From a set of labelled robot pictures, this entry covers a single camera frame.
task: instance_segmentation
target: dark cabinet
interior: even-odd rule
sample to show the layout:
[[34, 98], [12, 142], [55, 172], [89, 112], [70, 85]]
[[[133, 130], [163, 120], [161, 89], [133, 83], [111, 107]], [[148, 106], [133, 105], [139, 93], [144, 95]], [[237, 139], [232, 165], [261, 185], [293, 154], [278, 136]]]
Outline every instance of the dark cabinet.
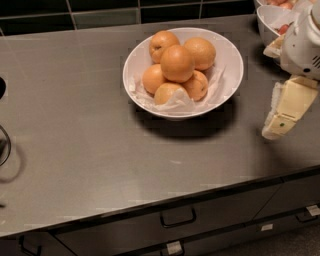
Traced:
[[[251, 223], [243, 227], [238, 227], [233, 230], [222, 231], [220, 234], [201, 234], [195, 237], [190, 237], [185, 240], [178, 240], [172, 244], [180, 246], [184, 256], [206, 255], [230, 246], [238, 245], [244, 242], [257, 241], [259, 239], [271, 237], [280, 234], [284, 231], [303, 228], [309, 225], [320, 224], [320, 219], [308, 215], [304, 211], [297, 212], [293, 215], [282, 216], [279, 218], [269, 219], [262, 222]], [[160, 249], [152, 252], [143, 253], [143, 250], [133, 252], [132, 255], [143, 256], [167, 256], [170, 244], [163, 244]]]
[[320, 204], [320, 170], [292, 174], [283, 181], [256, 219]]
[[63, 244], [47, 232], [29, 232], [0, 240], [0, 253], [5, 256], [74, 256]]
[[79, 256], [115, 255], [251, 221], [280, 185], [59, 234]]

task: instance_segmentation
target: black tile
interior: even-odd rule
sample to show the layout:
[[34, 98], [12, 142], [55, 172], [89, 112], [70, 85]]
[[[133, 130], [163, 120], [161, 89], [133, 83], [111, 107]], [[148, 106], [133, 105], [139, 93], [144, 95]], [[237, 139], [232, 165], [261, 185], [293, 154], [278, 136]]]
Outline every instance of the black tile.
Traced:
[[19, 35], [74, 29], [70, 15], [2, 19], [0, 20], [0, 27], [4, 35]]
[[68, 12], [66, 0], [1, 0], [0, 17]]
[[80, 12], [73, 17], [77, 24], [77, 29], [110, 27], [137, 24], [138, 8], [114, 9], [97, 12]]
[[185, 4], [200, 3], [199, 0], [140, 0], [141, 6], [166, 5], [166, 4]]
[[200, 4], [170, 6], [158, 8], [141, 8], [141, 22], [162, 22], [175, 20], [198, 19]]
[[138, 7], [138, 0], [69, 0], [69, 2], [73, 12]]
[[204, 3], [201, 18], [252, 14], [254, 4], [251, 0], [236, 2]]

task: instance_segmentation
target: tile backsplash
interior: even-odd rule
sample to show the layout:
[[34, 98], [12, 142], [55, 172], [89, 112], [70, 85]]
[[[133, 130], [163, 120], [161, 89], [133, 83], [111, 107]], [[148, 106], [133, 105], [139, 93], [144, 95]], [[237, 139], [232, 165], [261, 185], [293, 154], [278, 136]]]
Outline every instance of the tile backsplash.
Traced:
[[0, 1], [0, 28], [17, 35], [253, 12], [253, 0], [10, 0]]

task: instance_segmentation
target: stainless steel counter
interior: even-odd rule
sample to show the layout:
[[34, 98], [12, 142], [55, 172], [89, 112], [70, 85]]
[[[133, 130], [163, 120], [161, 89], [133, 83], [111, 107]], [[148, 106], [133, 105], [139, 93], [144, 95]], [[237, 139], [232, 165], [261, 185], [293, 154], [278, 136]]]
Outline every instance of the stainless steel counter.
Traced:
[[[122, 68], [160, 29], [201, 27], [239, 49], [243, 81], [222, 107], [171, 122], [138, 109]], [[143, 206], [320, 164], [320, 104], [286, 137], [261, 136], [274, 83], [256, 16], [0, 38], [0, 124], [12, 154], [0, 167], [0, 236]]]

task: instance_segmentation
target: cable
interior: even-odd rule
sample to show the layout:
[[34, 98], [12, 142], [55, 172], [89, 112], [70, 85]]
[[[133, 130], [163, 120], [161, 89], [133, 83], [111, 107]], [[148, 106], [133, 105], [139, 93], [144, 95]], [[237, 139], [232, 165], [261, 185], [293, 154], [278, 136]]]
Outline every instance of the cable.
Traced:
[[8, 135], [8, 133], [6, 132], [6, 130], [2, 127], [2, 125], [0, 125], [0, 130], [3, 132], [4, 136], [6, 137], [7, 140], [7, 145], [8, 145], [8, 150], [7, 150], [7, 155], [6, 157], [2, 160], [2, 162], [0, 163], [0, 166], [2, 166], [9, 158], [10, 153], [11, 153], [11, 140], [10, 137]]

